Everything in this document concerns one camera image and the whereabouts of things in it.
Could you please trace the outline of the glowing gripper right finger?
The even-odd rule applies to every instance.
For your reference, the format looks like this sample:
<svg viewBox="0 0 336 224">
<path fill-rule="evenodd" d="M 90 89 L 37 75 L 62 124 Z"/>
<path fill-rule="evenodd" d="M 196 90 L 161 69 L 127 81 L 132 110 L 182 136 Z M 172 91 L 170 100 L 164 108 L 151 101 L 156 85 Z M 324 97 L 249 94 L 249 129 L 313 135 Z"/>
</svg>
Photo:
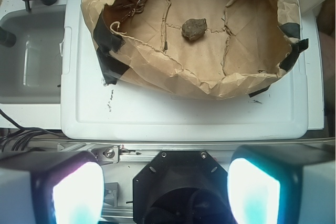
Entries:
<svg viewBox="0 0 336 224">
<path fill-rule="evenodd" d="M 335 149 L 242 145 L 232 155 L 227 192 L 238 223 L 335 223 Z"/>
</svg>

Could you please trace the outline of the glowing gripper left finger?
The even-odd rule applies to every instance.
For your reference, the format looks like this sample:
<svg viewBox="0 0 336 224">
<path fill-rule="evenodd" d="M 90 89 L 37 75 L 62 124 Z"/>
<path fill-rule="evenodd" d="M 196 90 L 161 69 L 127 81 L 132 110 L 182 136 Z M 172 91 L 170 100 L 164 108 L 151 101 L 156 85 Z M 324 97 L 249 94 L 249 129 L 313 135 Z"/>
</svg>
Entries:
<svg viewBox="0 0 336 224">
<path fill-rule="evenodd" d="M 98 223 L 103 198 L 91 152 L 1 153 L 1 223 Z"/>
</svg>

